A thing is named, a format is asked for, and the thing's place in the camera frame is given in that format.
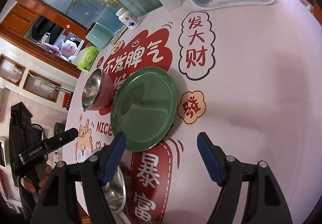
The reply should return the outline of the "white pill bottle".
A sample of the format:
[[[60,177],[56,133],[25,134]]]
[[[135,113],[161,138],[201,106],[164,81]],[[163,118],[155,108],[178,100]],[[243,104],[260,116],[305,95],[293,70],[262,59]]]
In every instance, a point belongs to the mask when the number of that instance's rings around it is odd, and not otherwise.
[[[119,9],[115,15],[130,30],[134,30],[140,25],[137,17],[125,8]]]

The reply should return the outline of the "red basket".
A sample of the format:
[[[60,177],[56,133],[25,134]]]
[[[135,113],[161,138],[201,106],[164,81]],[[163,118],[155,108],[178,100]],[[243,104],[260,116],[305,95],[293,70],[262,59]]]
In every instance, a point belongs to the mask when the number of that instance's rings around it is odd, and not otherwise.
[[[69,110],[71,104],[72,95],[69,93],[65,93],[63,97],[62,107],[65,108],[67,111]]]

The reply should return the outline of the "printed pink tablecloth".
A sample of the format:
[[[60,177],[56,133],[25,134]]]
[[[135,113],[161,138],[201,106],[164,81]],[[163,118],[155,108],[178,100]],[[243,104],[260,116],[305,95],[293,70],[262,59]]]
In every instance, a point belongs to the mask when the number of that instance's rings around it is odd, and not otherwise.
[[[300,1],[158,8],[93,64],[115,89],[149,66],[171,75],[178,98],[165,140],[122,158],[132,222],[208,221],[220,188],[199,154],[200,132],[241,162],[267,162],[293,222],[306,221],[321,197],[321,25]]]

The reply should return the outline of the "green round plate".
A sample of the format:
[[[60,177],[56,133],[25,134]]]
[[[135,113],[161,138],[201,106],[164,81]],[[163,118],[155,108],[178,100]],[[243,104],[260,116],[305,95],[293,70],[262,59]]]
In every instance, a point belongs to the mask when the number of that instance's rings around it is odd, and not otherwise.
[[[162,68],[134,72],[117,91],[112,104],[112,133],[124,133],[126,150],[142,152],[157,145],[172,127],[177,108],[177,88]]]

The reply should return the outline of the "small steel bowl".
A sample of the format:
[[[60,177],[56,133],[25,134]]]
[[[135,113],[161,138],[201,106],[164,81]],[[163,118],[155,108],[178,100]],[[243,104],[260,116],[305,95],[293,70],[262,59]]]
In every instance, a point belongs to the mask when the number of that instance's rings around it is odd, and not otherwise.
[[[127,169],[125,163],[120,162],[112,180],[102,187],[107,204],[114,214],[120,214],[124,210],[130,195]]]

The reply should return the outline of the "teal canister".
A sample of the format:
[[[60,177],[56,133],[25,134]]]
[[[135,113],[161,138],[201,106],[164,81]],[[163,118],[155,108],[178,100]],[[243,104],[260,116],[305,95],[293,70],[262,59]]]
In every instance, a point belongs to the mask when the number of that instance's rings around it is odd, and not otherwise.
[[[105,48],[114,37],[114,33],[100,23],[93,23],[86,33],[86,40],[98,50]]]

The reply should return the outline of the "pill blister pack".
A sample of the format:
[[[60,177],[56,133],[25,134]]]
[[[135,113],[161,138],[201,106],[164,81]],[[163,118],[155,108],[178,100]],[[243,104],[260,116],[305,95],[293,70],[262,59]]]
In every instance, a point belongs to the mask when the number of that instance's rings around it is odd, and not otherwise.
[[[115,33],[113,38],[111,39],[110,43],[111,44],[116,44],[117,41],[119,40],[119,38],[122,36],[122,34],[125,33],[125,31],[127,30],[127,27],[124,25],[122,26],[120,29],[118,29]]]

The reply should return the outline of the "pink steel bowl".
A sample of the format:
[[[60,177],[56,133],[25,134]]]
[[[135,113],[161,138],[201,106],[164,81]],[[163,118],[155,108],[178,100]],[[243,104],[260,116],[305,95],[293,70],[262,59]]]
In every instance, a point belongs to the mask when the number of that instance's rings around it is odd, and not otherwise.
[[[82,92],[82,107],[98,111],[108,106],[114,97],[114,84],[107,72],[96,69],[87,79]]]

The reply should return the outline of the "green tissue box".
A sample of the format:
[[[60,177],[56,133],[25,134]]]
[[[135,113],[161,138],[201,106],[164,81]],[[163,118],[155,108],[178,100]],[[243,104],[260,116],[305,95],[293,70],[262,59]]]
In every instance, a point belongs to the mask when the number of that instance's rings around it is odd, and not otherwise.
[[[98,53],[99,50],[94,46],[89,46],[80,51],[77,55],[77,58],[75,59],[75,64],[77,65],[77,68],[84,72],[89,72]]]

